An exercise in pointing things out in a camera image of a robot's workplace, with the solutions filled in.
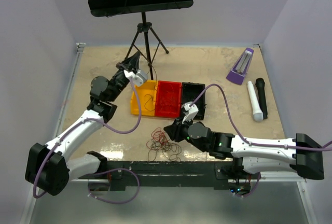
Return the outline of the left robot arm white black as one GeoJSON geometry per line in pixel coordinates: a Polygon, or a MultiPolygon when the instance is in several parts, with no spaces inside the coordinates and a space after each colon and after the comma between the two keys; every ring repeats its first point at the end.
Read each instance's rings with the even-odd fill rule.
{"type": "Polygon", "coordinates": [[[90,103],[83,114],[63,133],[44,145],[34,144],[30,150],[25,180],[33,185],[33,197],[38,199],[46,193],[59,194],[73,179],[91,174],[103,178],[107,174],[107,159],[97,152],[88,152],[79,159],[71,160],[74,151],[101,127],[118,134],[129,134],[137,129],[140,120],[129,130],[121,131],[108,122],[114,116],[117,105],[113,102],[130,85],[137,95],[136,87],[146,82],[140,69],[140,53],[117,63],[117,71],[111,79],[96,76],[90,83],[90,103]]]}

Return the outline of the purple metronome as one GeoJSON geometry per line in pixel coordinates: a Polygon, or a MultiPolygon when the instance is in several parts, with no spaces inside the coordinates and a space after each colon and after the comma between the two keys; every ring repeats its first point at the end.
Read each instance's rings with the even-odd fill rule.
{"type": "Polygon", "coordinates": [[[254,50],[252,48],[246,48],[239,56],[234,66],[226,76],[226,79],[236,85],[241,85],[244,82],[244,78],[247,75],[248,68],[253,58],[254,50]]]}

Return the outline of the yellow plastic bin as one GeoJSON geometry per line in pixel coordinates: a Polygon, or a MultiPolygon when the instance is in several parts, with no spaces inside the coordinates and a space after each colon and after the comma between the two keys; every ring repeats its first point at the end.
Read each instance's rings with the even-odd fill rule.
{"type": "MultiPolygon", "coordinates": [[[[148,80],[141,87],[135,86],[136,92],[139,97],[142,116],[153,117],[155,115],[157,85],[157,81],[148,80]]],[[[132,93],[130,100],[130,113],[132,115],[139,114],[139,104],[134,92],[132,93]]]]}

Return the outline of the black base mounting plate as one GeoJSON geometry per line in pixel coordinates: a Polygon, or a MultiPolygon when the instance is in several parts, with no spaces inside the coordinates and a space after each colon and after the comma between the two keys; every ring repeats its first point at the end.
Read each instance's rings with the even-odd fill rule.
{"type": "Polygon", "coordinates": [[[228,190],[229,182],[246,179],[256,179],[242,170],[240,165],[230,161],[107,161],[98,172],[114,169],[110,177],[107,175],[84,175],[81,179],[110,179],[111,190],[125,190],[126,186],[136,186],[135,177],[126,171],[137,175],[142,187],[208,187],[215,190],[228,190]]]}

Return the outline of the black microphone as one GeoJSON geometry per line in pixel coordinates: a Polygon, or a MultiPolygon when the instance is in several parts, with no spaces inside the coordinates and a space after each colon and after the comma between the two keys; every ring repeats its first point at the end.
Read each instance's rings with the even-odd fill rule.
{"type": "Polygon", "coordinates": [[[266,102],[266,94],[265,94],[265,81],[263,78],[257,78],[255,82],[255,86],[258,93],[259,106],[263,113],[263,119],[268,118],[268,110],[267,110],[267,102],[266,102]]]}

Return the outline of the red plastic bin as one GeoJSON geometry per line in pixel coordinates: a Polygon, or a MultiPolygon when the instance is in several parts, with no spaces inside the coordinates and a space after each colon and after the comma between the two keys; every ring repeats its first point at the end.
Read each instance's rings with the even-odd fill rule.
{"type": "Polygon", "coordinates": [[[180,116],[182,83],[159,80],[155,117],[175,119],[180,116]]]}

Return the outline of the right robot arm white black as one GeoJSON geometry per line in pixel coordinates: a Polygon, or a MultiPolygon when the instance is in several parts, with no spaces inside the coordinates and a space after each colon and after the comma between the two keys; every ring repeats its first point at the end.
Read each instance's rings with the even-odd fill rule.
{"type": "Polygon", "coordinates": [[[181,119],[175,119],[163,130],[174,142],[186,141],[216,159],[232,158],[231,173],[238,179],[272,171],[292,172],[311,180],[325,177],[322,146],[306,134],[286,139],[247,138],[181,119]]]}

